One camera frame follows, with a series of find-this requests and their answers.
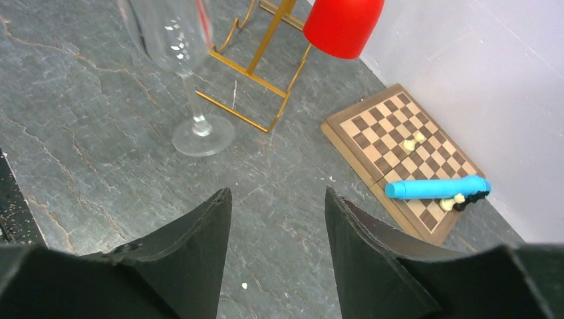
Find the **wooden chessboard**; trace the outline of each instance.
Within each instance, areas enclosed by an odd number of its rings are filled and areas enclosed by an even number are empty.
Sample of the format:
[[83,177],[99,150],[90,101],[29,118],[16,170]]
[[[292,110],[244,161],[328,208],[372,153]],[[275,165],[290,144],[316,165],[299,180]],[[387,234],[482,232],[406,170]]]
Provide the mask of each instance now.
[[[402,229],[429,243],[441,244],[462,213],[443,211],[438,199],[390,199],[384,193],[386,184],[484,177],[399,84],[330,116],[321,129]],[[403,142],[418,132],[426,140],[407,151]]]

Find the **wooden board edge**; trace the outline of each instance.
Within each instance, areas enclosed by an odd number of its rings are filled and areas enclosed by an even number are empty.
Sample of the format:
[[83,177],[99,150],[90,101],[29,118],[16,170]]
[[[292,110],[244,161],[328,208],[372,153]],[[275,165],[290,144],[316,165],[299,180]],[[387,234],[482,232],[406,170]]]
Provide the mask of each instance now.
[[372,187],[370,187],[370,191],[376,196],[376,198],[382,203],[384,208],[392,215],[392,218],[400,225],[401,229],[404,233],[411,235],[417,239],[421,239],[426,241],[424,236],[420,234],[417,229],[413,226],[413,224],[409,221],[407,216],[403,214],[403,212],[399,209],[399,207],[394,203],[394,201],[386,196],[384,190],[375,183]]
[[450,232],[454,228],[454,225],[456,224],[458,219],[460,219],[461,216],[462,213],[459,213],[457,211],[447,212],[446,216],[442,219],[440,224],[437,226],[437,229],[435,229],[434,233],[431,235],[432,236],[431,243],[435,245],[442,245],[442,243],[444,242],[448,234],[450,234]]
[[382,193],[384,194],[383,196],[385,196],[389,201],[391,201],[393,203],[393,205],[399,210],[399,212],[401,212],[402,216],[417,231],[417,233],[420,235],[419,238],[424,240],[424,241],[427,241],[429,243],[434,243],[435,242],[434,233],[429,232],[427,227],[425,225],[423,225],[423,223],[421,223],[421,220],[419,220],[419,218],[417,218],[417,216],[415,216],[413,213],[411,213],[409,206],[407,205],[407,203],[405,201],[402,201],[402,200],[399,200],[399,199],[391,199],[391,198],[386,196],[384,189],[386,188],[387,182],[382,178],[381,180],[376,182],[376,184],[380,188]]
[[390,86],[389,88],[385,88],[380,92],[372,95],[352,106],[347,106],[346,108],[342,109],[341,111],[329,116],[326,119],[326,122],[335,129],[335,126],[338,126],[343,122],[343,120],[347,120],[350,118],[350,114],[358,114],[359,112],[364,112],[369,108],[372,108],[374,105],[384,102],[385,100],[389,99],[391,96],[398,94],[401,92],[403,87],[399,84],[395,84]]
[[326,122],[321,123],[321,131],[337,149],[337,151],[345,158],[347,163],[352,167],[360,179],[370,187],[376,183],[375,178],[362,166],[360,161],[354,156],[351,150],[345,145],[345,143],[339,138],[337,133]]
[[445,138],[448,139],[448,141],[450,143],[452,143],[452,145],[456,148],[457,151],[459,151],[461,153],[462,156],[464,156],[466,158],[466,160],[476,168],[476,171],[478,172],[479,176],[482,176],[483,178],[486,178],[486,175],[484,174],[484,172],[476,165],[476,163],[474,163],[474,161],[472,161],[470,159],[470,156],[468,156],[464,151],[462,151],[462,148],[454,142],[454,140],[447,134],[447,132],[445,130],[443,130],[443,128],[441,127],[441,125],[439,125],[439,123],[437,123],[437,121],[435,121],[435,119],[433,117],[431,117],[431,115],[429,115],[429,113],[425,110],[425,108],[423,108],[421,106],[421,104],[419,104],[419,102],[417,102],[417,100],[401,85],[401,84],[395,84],[394,86],[398,86],[399,90],[402,90],[407,97],[413,102],[415,103],[415,105],[419,108],[419,110],[421,110],[421,112],[429,119],[429,121],[432,121],[433,124],[435,124],[435,126],[438,128],[439,133],[441,133]]
[[[346,114],[348,114],[350,112],[351,108],[352,107],[347,108],[343,111],[347,111]],[[332,116],[327,118],[324,121],[324,123],[335,133],[336,136],[340,136],[340,138],[338,138],[338,139],[345,145],[345,147],[347,147],[349,149],[349,151],[351,151],[351,153],[356,158],[356,160],[358,162],[360,162],[360,164],[363,166],[364,170],[369,172],[369,174],[372,176],[372,178],[375,181],[384,177],[384,174],[376,166],[374,166],[373,163],[371,163],[366,158],[365,154],[362,152],[361,148],[356,144],[356,142],[353,140],[353,138],[350,137],[347,134],[347,132],[341,127],[341,122],[343,120],[342,119],[341,120],[335,120],[335,119],[331,120],[331,118],[332,118]]]

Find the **white chess piece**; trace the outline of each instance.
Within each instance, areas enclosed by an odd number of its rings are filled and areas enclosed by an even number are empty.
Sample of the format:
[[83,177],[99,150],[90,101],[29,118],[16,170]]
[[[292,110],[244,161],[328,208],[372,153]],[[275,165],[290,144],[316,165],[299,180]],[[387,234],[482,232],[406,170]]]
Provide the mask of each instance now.
[[423,143],[425,140],[425,135],[423,135],[423,133],[421,132],[418,132],[417,134],[415,134],[414,139],[404,141],[404,148],[408,151],[414,151],[415,145],[417,145],[417,143]]
[[456,194],[453,198],[441,199],[440,206],[444,211],[451,211],[454,204],[461,204],[465,201],[464,195]]

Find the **gray marble surface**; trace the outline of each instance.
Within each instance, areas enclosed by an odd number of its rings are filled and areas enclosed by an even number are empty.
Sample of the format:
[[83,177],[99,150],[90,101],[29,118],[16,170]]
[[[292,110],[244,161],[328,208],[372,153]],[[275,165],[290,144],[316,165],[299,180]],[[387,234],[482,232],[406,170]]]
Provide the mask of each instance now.
[[[217,42],[249,2],[217,1]],[[309,9],[300,0],[295,14],[303,19]],[[257,10],[226,55],[246,65],[270,18]],[[284,87],[306,47],[302,34],[281,25],[257,74]],[[212,59],[198,76],[199,88],[264,124],[281,102]],[[323,217],[326,186],[395,222],[319,125],[383,88],[361,61],[314,49],[272,134],[229,117],[237,136],[226,151],[187,158],[170,143],[190,115],[182,83],[139,54],[113,2],[0,0],[0,145],[48,245],[78,255],[109,251],[230,187],[233,223],[218,318],[340,317]],[[211,104],[205,111],[227,116]],[[464,214],[445,245],[472,252],[520,240],[483,202]]]

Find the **glass stem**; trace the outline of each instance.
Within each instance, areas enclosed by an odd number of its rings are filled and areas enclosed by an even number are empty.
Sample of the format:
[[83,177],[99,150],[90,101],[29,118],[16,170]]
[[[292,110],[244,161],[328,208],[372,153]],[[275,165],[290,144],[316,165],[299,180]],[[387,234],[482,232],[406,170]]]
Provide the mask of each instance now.
[[208,136],[212,132],[212,126],[204,115],[202,114],[202,105],[200,104],[201,99],[196,94],[196,86],[194,85],[194,79],[192,75],[182,76],[182,82],[184,83],[184,88],[186,89],[186,94],[188,95],[188,103],[192,108],[192,116],[194,117],[194,126],[192,131],[199,136]]

